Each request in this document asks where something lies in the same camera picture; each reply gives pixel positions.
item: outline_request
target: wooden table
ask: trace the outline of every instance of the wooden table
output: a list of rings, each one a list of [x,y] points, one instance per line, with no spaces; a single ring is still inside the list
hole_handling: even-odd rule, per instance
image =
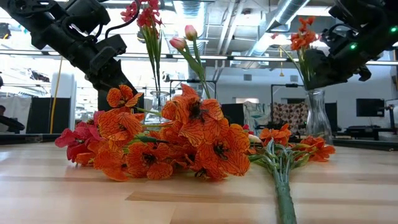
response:
[[[329,163],[291,175],[299,223],[398,223],[398,153],[337,148]],[[274,184],[245,177],[204,182],[108,180],[76,167],[51,143],[0,147],[0,223],[277,223]]]

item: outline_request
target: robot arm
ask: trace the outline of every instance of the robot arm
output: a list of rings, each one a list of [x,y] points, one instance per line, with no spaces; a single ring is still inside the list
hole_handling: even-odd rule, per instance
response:
[[[310,49],[306,58],[315,71],[309,89],[347,82],[353,74],[360,81],[371,77],[365,66],[369,60],[390,50],[398,42],[398,7],[396,0],[335,0],[329,13],[343,23],[322,33],[329,55]],[[335,32],[337,26],[348,27],[345,34]]]
[[[97,42],[102,27],[110,21],[106,9],[97,0],[70,0],[65,7],[54,0],[0,0],[0,7],[30,31],[33,46],[41,50],[49,45],[83,71],[99,96],[103,95],[101,91],[107,92],[121,84],[137,93],[123,74],[120,60],[114,59],[126,52],[121,36]],[[98,26],[96,36],[81,34],[89,34]]]

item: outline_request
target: green light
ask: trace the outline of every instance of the green light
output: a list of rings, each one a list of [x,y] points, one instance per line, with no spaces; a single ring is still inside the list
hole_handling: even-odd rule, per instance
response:
[[[356,48],[356,44],[351,44],[351,46],[349,47],[351,50],[354,50]]]

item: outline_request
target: glass vase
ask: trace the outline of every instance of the glass vase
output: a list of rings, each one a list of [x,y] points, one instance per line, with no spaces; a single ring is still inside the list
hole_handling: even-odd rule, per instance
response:
[[[149,124],[149,125],[159,125],[164,122],[167,122],[168,120],[157,115],[156,113],[161,113],[162,108],[166,104],[167,96],[169,93],[165,91],[152,91],[150,92],[152,95],[152,108],[150,109],[150,112],[154,113],[147,113],[145,117],[144,124]]]
[[[307,91],[307,136],[322,137],[326,144],[333,144],[330,123],[325,110],[325,91]]]

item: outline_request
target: flower bud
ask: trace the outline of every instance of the flower bud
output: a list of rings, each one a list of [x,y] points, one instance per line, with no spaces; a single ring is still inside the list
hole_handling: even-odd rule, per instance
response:
[[[186,25],[185,26],[185,36],[188,40],[193,41],[198,37],[198,32],[193,28],[193,25]]]
[[[173,39],[170,40],[170,44],[178,50],[183,50],[187,42],[183,38],[173,37]]]

